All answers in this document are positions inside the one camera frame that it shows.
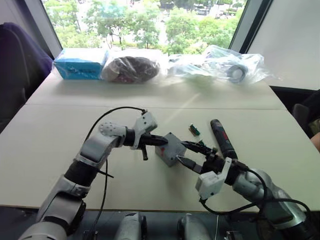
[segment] blue box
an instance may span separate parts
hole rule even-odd
[[[64,48],[53,65],[65,80],[99,80],[108,56],[102,48]]]

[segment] person's arm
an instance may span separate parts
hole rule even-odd
[[[318,151],[320,152],[320,132],[318,132],[316,135],[314,135],[311,138],[311,142],[316,147],[316,149],[318,149]]]

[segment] white table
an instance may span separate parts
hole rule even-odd
[[[183,109],[265,109],[285,106],[263,81],[249,86],[169,78],[159,84],[110,84],[62,80],[51,73],[28,105],[72,105]]]
[[[0,135],[0,205],[39,207],[51,187],[67,170],[87,131],[105,107],[25,105]],[[158,121],[155,134],[173,132],[194,141],[192,122],[203,141],[212,146],[210,120],[219,119],[239,159],[266,171],[276,185],[312,210],[320,210],[320,154],[285,110],[149,108]],[[121,110],[107,119],[131,127],[138,113]],[[203,211],[195,190],[197,174],[177,164],[168,168],[148,147],[148,161],[140,151],[114,149],[109,157],[105,209]],[[200,154],[188,157],[202,163]],[[104,177],[99,175],[85,199],[98,209]],[[227,211],[248,203],[225,185],[208,205]]]

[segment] window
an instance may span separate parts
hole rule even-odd
[[[228,48],[246,0],[42,0],[63,48]]]

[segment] wall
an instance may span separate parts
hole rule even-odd
[[[0,24],[5,22],[18,24],[34,41],[38,42],[34,32],[24,19],[23,13],[17,5],[16,0],[0,0]]]
[[[320,89],[319,10],[319,0],[273,0],[249,49],[281,78],[269,85]]]

